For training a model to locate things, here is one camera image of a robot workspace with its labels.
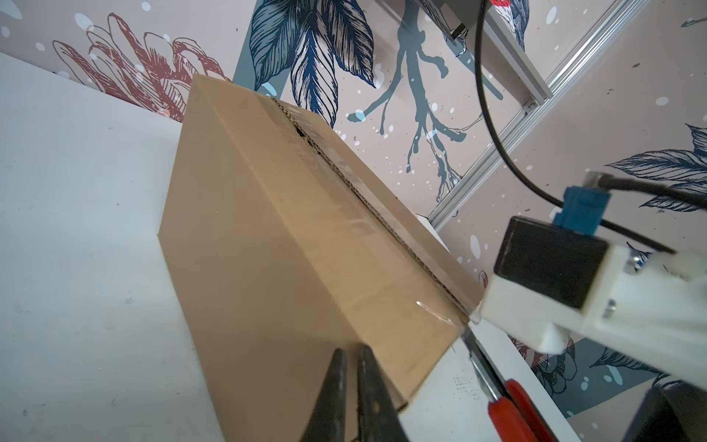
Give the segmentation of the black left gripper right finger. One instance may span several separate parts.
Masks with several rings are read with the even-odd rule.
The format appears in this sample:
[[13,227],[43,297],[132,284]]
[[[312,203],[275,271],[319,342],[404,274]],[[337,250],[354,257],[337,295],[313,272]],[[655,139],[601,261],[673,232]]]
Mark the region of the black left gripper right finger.
[[357,425],[362,442],[408,442],[379,364],[364,344],[357,362]]

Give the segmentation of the brown cardboard express box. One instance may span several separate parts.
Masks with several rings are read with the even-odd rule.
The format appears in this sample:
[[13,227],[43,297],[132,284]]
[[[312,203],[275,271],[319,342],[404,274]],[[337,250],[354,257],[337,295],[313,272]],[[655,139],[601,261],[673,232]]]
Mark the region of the brown cardboard express box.
[[229,441],[296,441],[346,351],[412,401],[483,290],[318,114],[223,80],[191,92],[158,238]]

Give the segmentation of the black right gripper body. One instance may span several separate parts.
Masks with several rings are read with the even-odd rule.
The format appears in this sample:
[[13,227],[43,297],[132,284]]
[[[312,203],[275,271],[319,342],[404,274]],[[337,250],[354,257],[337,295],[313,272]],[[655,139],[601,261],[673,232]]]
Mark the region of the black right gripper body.
[[651,388],[622,441],[706,442],[706,391],[684,382]]

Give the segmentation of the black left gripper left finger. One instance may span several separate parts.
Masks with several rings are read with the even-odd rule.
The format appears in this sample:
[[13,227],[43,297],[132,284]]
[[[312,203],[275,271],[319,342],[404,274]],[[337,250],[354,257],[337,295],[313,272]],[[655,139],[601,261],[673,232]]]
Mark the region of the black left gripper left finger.
[[343,442],[345,436],[347,355],[333,352],[319,397],[307,423],[302,442]]

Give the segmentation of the red black utility knife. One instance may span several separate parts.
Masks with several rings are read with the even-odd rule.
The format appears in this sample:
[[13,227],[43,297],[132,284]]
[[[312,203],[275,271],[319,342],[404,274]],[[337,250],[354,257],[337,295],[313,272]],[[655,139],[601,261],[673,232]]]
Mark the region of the red black utility knife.
[[496,372],[469,325],[464,328],[461,340],[469,350],[471,364],[488,398],[487,412],[500,440],[557,441],[554,432],[521,384],[514,379],[503,379]]

